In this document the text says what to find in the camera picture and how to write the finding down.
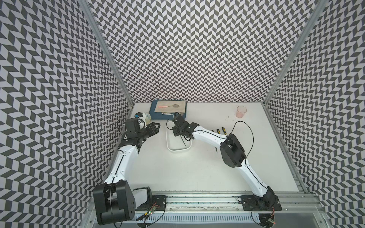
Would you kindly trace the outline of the white plastic storage box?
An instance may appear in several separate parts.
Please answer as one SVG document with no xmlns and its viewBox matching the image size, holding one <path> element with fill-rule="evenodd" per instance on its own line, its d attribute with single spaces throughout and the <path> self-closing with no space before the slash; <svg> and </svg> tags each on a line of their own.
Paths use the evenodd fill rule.
<svg viewBox="0 0 365 228">
<path fill-rule="evenodd" d="M 186 140 L 187 148 L 184 148 L 180 137 L 174 136 L 173 130 L 172 130 L 173 126 L 174 126 L 173 122 L 171 120 L 167 120 L 166 127 L 165 127 L 167 149 L 171 153 L 175 153 L 175 154 L 182 153 L 182 152 L 189 150 L 192 147 L 193 142 Z"/>
</svg>

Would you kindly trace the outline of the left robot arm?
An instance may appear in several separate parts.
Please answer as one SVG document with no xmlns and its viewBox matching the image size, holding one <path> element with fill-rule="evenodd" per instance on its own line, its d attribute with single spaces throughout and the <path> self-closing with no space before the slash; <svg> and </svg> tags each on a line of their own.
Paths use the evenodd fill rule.
<svg viewBox="0 0 365 228">
<path fill-rule="evenodd" d="M 125 121 L 125 132 L 111 168 L 103 184 L 93 190 L 96 218 L 99 225 L 132 220 L 137 209 L 152 206 L 153 195 L 149 187 L 132 190 L 128 177 L 132 165 L 147 138 L 159 133 L 159 123 L 148 123 L 145 117 Z"/>
</svg>

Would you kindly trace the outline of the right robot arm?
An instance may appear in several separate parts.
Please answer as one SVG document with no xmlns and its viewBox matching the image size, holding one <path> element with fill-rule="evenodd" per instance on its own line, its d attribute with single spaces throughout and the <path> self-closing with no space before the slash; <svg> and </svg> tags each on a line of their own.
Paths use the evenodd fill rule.
<svg viewBox="0 0 365 228">
<path fill-rule="evenodd" d="M 172 119 L 174 136 L 183 136 L 192 140 L 208 143 L 221 152 L 223 162 L 237 169 L 250 186 L 259 210 L 272 209 L 277 197 L 270 186 L 265 184 L 248 162 L 248 155 L 234 134 L 222 135 L 205 129 L 197 123 L 188 123 L 179 113 Z"/>
</svg>

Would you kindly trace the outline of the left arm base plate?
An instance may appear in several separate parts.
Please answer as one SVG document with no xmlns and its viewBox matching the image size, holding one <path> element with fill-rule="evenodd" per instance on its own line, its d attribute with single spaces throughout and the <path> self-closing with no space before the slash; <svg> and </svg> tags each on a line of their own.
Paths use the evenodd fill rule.
<svg viewBox="0 0 365 228">
<path fill-rule="evenodd" d="M 137 211 L 148 211 L 155 208 L 156 211 L 165 211 L 166 209 L 167 196 L 166 195 L 156 195 L 149 199 L 144 204 L 140 205 Z"/>
</svg>

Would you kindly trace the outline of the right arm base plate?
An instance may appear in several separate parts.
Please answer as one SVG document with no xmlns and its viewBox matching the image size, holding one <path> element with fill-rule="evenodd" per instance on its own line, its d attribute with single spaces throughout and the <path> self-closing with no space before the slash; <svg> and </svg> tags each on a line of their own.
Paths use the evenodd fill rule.
<svg viewBox="0 0 365 228">
<path fill-rule="evenodd" d="M 282 206 L 277 196 L 269 206 L 254 195 L 241 195 L 238 197 L 238 200 L 242 204 L 244 211 L 282 211 Z"/>
</svg>

